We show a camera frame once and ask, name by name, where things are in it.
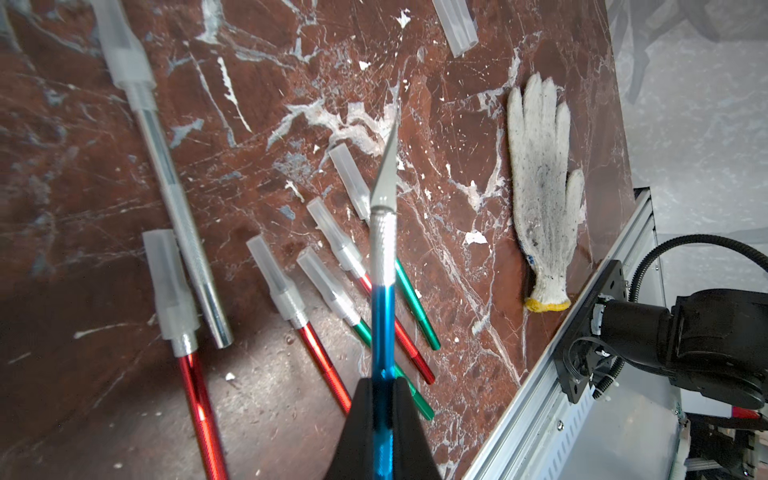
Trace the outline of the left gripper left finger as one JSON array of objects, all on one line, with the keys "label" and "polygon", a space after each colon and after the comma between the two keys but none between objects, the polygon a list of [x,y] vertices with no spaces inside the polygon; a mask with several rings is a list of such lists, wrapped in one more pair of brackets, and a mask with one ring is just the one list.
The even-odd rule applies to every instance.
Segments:
[{"label": "left gripper left finger", "polygon": [[372,480],[373,382],[359,380],[325,480]]}]

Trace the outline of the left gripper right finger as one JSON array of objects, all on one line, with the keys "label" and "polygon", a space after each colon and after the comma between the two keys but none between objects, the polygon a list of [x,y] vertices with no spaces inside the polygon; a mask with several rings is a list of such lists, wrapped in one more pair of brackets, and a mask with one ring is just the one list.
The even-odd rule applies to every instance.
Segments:
[{"label": "left gripper right finger", "polygon": [[392,390],[393,478],[440,480],[441,476],[424,434],[419,411],[404,378]]}]

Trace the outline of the red carving knife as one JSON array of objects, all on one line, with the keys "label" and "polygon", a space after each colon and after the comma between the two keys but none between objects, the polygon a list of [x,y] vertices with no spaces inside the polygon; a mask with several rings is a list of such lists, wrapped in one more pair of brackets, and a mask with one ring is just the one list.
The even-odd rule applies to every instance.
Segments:
[{"label": "red carving knife", "polygon": [[[342,230],[321,198],[314,198],[308,202],[307,209],[315,220],[318,228],[326,237],[341,269],[348,272],[357,282],[361,290],[364,291],[368,297],[371,297],[373,288],[371,279],[363,264],[362,254],[354,241]],[[413,365],[417,368],[423,379],[428,385],[432,385],[436,380],[435,374],[398,318],[395,318],[395,334],[398,343],[410,358]]]},{"label": "red carving knife", "polygon": [[285,274],[262,235],[252,237],[246,245],[267,282],[270,298],[279,314],[298,333],[326,385],[344,414],[347,415],[352,405],[352,398],[310,323],[306,306],[294,281]]},{"label": "red carving knife", "polygon": [[178,361],[206,477],[227,479],[229,474],[216,418],[198,355],[196,331],[200,322],[174,232],[170,229],[146,231],[142,239],[161,335],[170,343]]}]

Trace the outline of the blue carving knife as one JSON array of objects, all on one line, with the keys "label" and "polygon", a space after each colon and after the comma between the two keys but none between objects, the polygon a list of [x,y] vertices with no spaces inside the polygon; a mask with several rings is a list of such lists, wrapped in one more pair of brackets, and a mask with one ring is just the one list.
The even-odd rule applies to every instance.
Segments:
[{"label": "blue carving knife", "polygon": [[398,123],[391,129],[379,173],[372,189],[370,206],[370,260],[373,332],[373,477],[392,479],[394,370],[394,284],[396,256],[396,164]]}]

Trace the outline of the translucent protective cap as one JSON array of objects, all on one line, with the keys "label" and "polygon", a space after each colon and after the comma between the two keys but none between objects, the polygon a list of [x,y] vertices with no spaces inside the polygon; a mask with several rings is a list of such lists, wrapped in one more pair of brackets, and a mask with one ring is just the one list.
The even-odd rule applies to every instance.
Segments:
[{"label": "translucent protective cap", "polygon": [[465,0],[433,0],[438,19],[455,58],[478,43],[475,24]]}]

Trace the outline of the silver carving knife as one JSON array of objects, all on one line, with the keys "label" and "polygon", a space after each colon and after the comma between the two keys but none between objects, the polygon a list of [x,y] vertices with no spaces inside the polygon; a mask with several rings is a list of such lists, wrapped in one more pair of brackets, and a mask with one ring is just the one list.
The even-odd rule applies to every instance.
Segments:
[{"label": "silver carving knife", "polygon": [[119,1],[93,1],[100,44],[113,83],[123,90],[138,122],[173,226],[185,275],[219,349],[233,343],[224,308],[158,117],[156,82],[140,41]]}]

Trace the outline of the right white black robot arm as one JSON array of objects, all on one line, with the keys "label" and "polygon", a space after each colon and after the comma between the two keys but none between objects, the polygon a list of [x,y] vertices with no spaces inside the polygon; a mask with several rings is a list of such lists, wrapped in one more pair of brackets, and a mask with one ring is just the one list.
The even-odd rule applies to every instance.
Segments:
[{"label": "right white black robot arm", "polygon": [[682,390],[732,407],[767,403],[767,296],[708,289],[680,296],[671,308],[643,304],[642,281],[663,253],[687,244],[721,246],[767,267],[755,248],[717,235],[684,235],[651,250],[630,283],[609,261],[555,349],[562,391],[572,404],[589,391],[603,396],[624,365],[665,377]]}]

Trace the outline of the green carving knife left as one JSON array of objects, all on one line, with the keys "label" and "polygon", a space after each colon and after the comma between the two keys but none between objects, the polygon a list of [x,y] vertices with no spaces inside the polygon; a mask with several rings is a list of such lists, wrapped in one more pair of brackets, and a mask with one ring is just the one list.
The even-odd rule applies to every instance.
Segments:
[{"label": "green carving knife left", "polygon": [[[370,349],[372,345],[371,328],[360,315],[346,289],[320,260],[315,250],[312,247],[303,249],[298,254],[297,262],[318,290],[329,309],[342,319],[355,332],[358,339]],[[395,319],[395,335],[397,342],[413,366],[428,384],[432,384],[435,381],[434,373],[398,319]],[[402,377],[407,381],[413,401],[422,416],[427,421],[431,421],[435,413],[430,404],[398,363],[395,363],[394,370],[396,377]]]}]

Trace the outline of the green carving knife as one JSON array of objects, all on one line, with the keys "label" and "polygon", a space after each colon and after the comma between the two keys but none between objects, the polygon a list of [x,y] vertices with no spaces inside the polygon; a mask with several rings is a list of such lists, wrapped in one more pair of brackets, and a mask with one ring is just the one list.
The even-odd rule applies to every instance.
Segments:
[{"label": "green carving knife", "polygon": [[[342,319],[355,332],[358,339],[370,349],[372,345],[371,328],[360,315],[346,289],[320,260],[315,250],[312,247],[303,249],[298,254],[297,262],[318,290],[329,309]],[[432,384],[435,381],[434,373],[398,319],[395,319],[395,335],[397,342],[413,366],[428,384]],[[422,416],[427,421],[431,421],[435,413],[430,404],[398,363],[395,363],[394,370],[396,377],[402,377],[407,381],[413,401]]]},{"label": "green carving knife", "polygon": [[[350,201],[358,215],[367,226],[370,225],[370,190],[363,179],[355,161],[346,144],[340,143],[330,150],[330,157],[342,183],[347,191]],[[414,318],[426,338],[430,348],[434,351],[441,349],[441,343],[430,322],[428,315],[407,276],[400,260],[396,261],[397,286],[404,296],[405,302],[410,308]]]}]

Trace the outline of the green carving knife right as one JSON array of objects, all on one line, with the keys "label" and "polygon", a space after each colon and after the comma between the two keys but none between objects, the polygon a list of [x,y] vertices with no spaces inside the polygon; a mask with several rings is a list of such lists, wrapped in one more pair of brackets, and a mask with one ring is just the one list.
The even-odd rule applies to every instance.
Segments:
[{"label": "green carving knife right", "polygon": [[[347,191],[350,201],[358,215],[367,226],[370,225],[370,190],[363,179],[355,161],[346,144],[340,143],[330,150],[330,157],[342,183]],[[430,322],[428,315],[407,276],[400,260],[396,261],[397,286],[404,296],[405,302],[410,308],[414,318],[426,338],[430,348],[434,351],[441,349],[441,343]]]}]

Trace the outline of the white work glove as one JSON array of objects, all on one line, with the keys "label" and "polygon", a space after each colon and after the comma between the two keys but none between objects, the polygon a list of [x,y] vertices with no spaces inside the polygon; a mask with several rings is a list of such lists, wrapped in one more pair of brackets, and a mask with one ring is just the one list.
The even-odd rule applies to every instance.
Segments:
[{"label": "white work glove", "polygon": [[567,270],[580,224],[585,179],[569,169],[571,113],[551,78],[533,74],[507,102],[513,223],[534,273],[525,299],[532,312],[570,307]]}]

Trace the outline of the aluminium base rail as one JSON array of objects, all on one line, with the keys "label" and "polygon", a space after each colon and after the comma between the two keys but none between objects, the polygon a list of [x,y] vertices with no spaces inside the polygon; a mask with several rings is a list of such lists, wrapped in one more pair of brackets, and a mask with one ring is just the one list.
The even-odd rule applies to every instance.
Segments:
[{"label": "aluminium base rail", "polygon": [[593,397],[571,374],[573,339],[590,334],[601,296],[622,299],[634,268],[657,244],[651,191],[586,284],[553,342],[466,473],[468,479],[670,479],[680,444],[680,393],[667,380],[625,365]]}]

